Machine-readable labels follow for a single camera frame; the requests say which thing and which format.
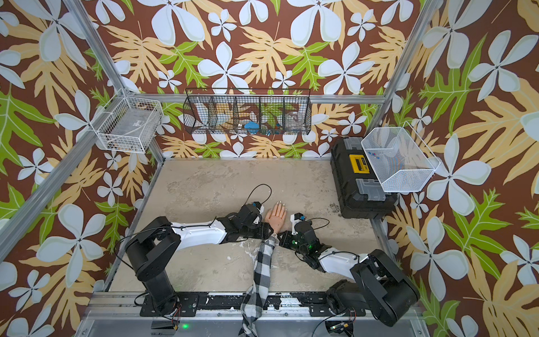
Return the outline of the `mannequin hand with long nails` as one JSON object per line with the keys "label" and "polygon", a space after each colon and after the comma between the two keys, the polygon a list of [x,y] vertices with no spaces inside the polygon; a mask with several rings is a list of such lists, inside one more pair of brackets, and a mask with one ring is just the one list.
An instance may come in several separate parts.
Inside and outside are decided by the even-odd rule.
{"label": "mannequin hand with long nails", "polygon": [[279,234],[284,228],[286,221],[287,210],[282,202],[277,202],[272,210],[268,211],[265,216],[265,222],[270,225],[273,232]]}

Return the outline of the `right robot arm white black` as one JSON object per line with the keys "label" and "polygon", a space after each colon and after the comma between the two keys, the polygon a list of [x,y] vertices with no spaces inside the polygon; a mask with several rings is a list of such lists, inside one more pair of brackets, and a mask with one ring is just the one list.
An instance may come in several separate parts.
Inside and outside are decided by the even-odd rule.
{"label": "right robot arm white black", "polygon": [[298,213],[291,230],[278,234],[279,245],[292,250],[311,269],[344,279],[325,292],[330,315],[369,311],[388,327],[394,326],[421,298],[418,288],[382,250],[355,254],[322,244],[312,222]]}

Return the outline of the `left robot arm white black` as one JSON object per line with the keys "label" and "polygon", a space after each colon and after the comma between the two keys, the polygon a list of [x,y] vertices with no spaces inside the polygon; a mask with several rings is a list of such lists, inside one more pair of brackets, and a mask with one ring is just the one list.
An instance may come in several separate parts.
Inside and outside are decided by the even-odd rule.
{"label": "left robot arm white black", "polygon": [[238,212],[205,223],[175,223],[165,216],[154,219],[132,235],[125,253],[136,278],[145,287],[140,315],[171,318],[179,313],[193,316],[184,299],[173,288],[166,267],[178,251],[203,245],[236,243],[242,239],[266,240],[273,229],[263,221],[260,202],[245,204]]}

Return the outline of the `checkered black white sleeve forearm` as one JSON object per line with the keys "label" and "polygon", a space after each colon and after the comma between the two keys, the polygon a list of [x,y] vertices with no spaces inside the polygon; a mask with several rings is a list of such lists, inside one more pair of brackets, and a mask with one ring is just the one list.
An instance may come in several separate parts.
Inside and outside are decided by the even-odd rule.
{"label": "checkered black white sleeve forearm", "polygon": [[261,242],[253,267],[253,283],[242,301],[242,315],[239,336],[257,336],[256,323],[261,318],[263,306],[268,299],[271,283],[271,263],[274,249],[277,245],[273,237]]}

